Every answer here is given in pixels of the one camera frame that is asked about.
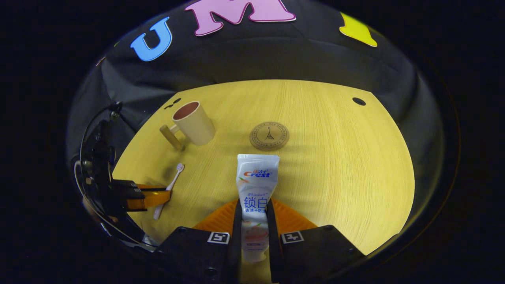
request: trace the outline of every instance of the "beige mug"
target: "beige mug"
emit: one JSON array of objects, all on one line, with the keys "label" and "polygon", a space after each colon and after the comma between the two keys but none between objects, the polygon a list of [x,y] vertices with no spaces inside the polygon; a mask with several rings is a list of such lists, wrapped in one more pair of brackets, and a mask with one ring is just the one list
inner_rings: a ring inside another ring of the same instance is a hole
[{"label": "beige mug", "polygon": [[200,102],[197,101],[180,107],[174,113],[172,121],[175,123],[174,126],[168,128],[168,126],[163,125],[160,131],[178,151],[183,149],[181,142],[174,135],[179,130],[196,146],[207,144],[214,138],[214,133],[216,133],[212,121],[205,113]]}]

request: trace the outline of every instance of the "round wooden coaster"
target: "round wooden coaster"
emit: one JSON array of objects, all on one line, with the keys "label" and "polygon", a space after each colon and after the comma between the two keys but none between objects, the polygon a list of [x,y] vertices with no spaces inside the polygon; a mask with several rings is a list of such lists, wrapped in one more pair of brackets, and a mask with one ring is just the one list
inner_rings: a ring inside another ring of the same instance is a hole
[{"label": "round wooden coaster", "polygon": [[288,140],[289,131],[286,126],[273,121],[258,124],[249,135],[251,144],[262,151],[277,150]]}]

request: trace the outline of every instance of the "wooden table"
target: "wooden table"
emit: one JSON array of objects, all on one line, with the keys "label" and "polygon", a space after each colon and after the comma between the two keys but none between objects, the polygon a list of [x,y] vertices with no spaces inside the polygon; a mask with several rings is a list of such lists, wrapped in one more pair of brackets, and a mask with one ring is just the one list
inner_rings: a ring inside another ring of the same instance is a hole
[{"label": "wooden table", "polygon": [[[173,125],[174,112],[191,101],[201,102],[216,134],[207,145],[195,146],[177,132],[186,146],[178,153],[159,128]],[[288,128],[283,148],[262,152],[250,144],[250,131],[265,121]],[[386,109],[371,92],[311,81],[241,81],[179,92],[139,130],[113,176],[166,186],[177,163],[185,165],[159,220],[153,220],[153,208],[130,213],[161,243],[176,227],[193,227],[238,197],[237,154],[278,155],[273,197],[318,226],[334,225],[365,255],[399,233],[411,210],[413,166]],[[269,283],[268,258],[244,263],[241,281]]]}]

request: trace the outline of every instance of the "white toothpaste tube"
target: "white toothpaste tube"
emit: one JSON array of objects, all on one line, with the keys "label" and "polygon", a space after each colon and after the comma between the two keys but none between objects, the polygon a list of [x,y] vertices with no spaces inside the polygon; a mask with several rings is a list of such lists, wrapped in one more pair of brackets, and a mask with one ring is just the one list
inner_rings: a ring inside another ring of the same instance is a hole
[{"label": "white toothpaste tube", "polygon": [[244,259],[258,262],[266,258],[268,249],[266,207],[277,186],[279,156],[239,154],[237,162]]}]

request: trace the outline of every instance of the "pink letter m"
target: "pink letter m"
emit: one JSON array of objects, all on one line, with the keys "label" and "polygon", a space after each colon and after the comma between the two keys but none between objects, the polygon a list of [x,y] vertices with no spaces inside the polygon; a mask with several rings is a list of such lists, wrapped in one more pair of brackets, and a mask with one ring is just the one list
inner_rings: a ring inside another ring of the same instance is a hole
[{"label": "pink letter m", "polygon": [[228,22],[240,24],[247,5],[251,4],[252,13],[249,19],[254,22],[289,22],[296,20],[293,13],[288,12],[281,0],[201,0],[184,9],[193,10],[198,29],[196,36],[206,35],[220,30],[222,22],[216,22],[212,13]]}]

